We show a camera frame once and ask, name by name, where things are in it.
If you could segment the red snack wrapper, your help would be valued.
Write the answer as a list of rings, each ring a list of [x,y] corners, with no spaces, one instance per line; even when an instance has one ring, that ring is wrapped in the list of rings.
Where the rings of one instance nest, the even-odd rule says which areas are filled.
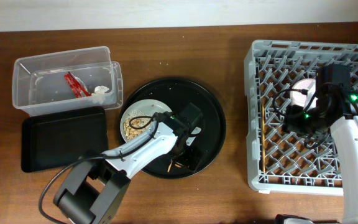
[[[66,75],[64,75],[64,78],[76,98],[91,96],[91,93],[76,79],[76,77],[71,72],[68,72]]]

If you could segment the pink white bowl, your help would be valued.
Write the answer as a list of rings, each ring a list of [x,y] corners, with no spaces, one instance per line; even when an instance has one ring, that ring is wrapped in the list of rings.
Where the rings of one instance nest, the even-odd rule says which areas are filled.
[[[291,105],[305,108],[316,91],[316,80],[312,78],[302,79],[293,86],[295,91],[290,92]]]

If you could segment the white tissue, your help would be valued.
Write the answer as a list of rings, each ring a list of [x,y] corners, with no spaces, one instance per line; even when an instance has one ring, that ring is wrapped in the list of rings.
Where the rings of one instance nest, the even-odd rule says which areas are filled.
[[[97,96],[97,99],[94,100],[94,102],[102,104],[106,99],[104,95],[107,94],[109,90],[110,89],[106,86],[96,86],[94,92],[91,94],[92,96]]]

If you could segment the peanut shells pile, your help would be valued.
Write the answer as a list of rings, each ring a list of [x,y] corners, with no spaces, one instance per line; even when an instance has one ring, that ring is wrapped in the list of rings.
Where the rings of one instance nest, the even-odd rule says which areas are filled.
[[[130,141],[142,134],[150,126],[149,121],[148,116],[127,118],[122,125],[124,139]]]

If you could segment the grey round plate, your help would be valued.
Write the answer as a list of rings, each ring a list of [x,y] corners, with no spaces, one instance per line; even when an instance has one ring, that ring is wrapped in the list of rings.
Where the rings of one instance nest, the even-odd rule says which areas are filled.
[[[170,107],[168,107],[165,103],[162,103],[161,101],[157,101],[157,100],[140,100],[140,101],[133,103],[124,111],[124,114],[121,116],[119,127],[120,127],[121,136],[123,139],[124,139],[124,135],[123,135],[122,125],[123,125],[124,121],[127,119],[127,113],[130,110],[134,110],[134,109],[139,109],[139,110],[144,111],[145,113],[150,113],[151,116],[153,116],[154,113],[163,113],[166,111],[168,111],[168,112],[172,111],[170,109]]]

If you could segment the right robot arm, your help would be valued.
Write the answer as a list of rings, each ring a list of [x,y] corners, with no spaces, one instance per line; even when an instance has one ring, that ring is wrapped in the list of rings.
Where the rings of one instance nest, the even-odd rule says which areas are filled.
[[[330,135],[340,160],[342,222],[358,223],[358,91],[351,86],[351,69],[346,65],[321,67],[308,104],[290,105],[283,116],[285,132],[316,140],[317,146]]]

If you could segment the white rice pile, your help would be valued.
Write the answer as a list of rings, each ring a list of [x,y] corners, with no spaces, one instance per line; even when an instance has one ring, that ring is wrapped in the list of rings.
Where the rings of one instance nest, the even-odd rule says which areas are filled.
[[[138,116],[151,116],[151,114],[150,113],[145,113],[144,111],[139,110],[139,109],[130,110],[127,113],[127,118],[128,119],[132,119],[132,118],[138,117]]]

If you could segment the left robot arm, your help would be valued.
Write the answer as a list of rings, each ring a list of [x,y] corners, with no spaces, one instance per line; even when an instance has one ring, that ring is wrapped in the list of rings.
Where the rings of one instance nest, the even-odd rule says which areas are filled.
[[[201,132],[199,108],[190,103],[180,113],[155,113],[150,121],[133,140],[67,167],[53,202],[72,223],[109,223],[133,176],[162,155],[191,171],[198,168],[203,153],[186,142]]]

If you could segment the wooden chopstick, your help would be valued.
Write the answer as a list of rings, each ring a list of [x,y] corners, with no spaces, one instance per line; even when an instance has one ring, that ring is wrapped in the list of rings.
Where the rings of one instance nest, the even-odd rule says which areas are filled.
[[[170,161],[170,164],[168,166],[167,172],[169,173],[173,165],[173,160]]]
[[[262,170],[266,173],[265,168],[265,107],[261,104],[261,143],[262,143]]]

